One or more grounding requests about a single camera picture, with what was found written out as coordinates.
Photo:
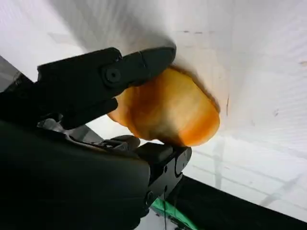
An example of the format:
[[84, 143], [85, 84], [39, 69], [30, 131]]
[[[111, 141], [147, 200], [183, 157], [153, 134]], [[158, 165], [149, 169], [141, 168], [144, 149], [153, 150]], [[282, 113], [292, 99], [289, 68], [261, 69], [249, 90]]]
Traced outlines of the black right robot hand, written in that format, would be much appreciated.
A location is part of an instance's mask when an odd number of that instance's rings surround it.
[[38, 67], [0, 94], [0, 227], [133, 230], [183, 176], [190, 147], [125, 135], [83, 141], [43, 127], [81, 127], [114, 111], [116, 96], [162, 73], [174, 47], [122, 56], [110, 47]]

